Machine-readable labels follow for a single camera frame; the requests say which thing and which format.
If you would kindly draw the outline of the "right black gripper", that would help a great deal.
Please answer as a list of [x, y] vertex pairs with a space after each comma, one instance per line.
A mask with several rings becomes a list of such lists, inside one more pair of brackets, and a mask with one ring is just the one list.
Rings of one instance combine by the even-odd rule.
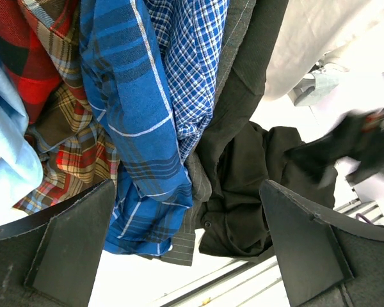
[[292, 160], [319, 187], [335, 181], [335, 163], [345, 157], [359, 162], [347, 180], [359, 184], [384, 167], [384, 108], [347, 113], [323, 137], [287, 151]]

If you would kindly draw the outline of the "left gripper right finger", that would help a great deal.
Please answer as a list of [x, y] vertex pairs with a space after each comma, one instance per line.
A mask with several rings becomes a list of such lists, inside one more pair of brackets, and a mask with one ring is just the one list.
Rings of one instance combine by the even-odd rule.
[[291, 306], [384, 306], [384, 227], [271, 180], [259, 194]]

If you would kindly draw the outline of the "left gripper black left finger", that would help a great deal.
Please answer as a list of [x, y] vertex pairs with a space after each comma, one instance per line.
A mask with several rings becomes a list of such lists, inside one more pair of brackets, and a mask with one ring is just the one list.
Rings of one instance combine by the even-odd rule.
[[0, 226], [0, 306], [87, 306], [115, 204], [105, 180]]

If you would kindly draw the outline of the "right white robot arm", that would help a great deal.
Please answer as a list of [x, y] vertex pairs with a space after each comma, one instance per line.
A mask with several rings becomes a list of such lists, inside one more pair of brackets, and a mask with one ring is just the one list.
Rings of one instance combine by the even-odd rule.
[[[313, 72], [314, 80], [304, 79], [299, 83], [303, 89], [295, 104], [311, 105], [322, 101], [337, 88], [348, 73], [324, 74]], [[372, 83], [363, 85], [356, 82], [357, 94], [353, 101], [359, 106], [362, 102], [379, 99], [380, 89]], [[334, 181], [334, 164], [345, 157], [358, 161], [355, 170], [347, 175], [347, 180], [359, 184], [369, 177], [384, 173], [384, 106], [366, 112], [348, 111], [340, 122], [323, 137], [305, 145], [286, 151], [286, 156], [320, 186]]]

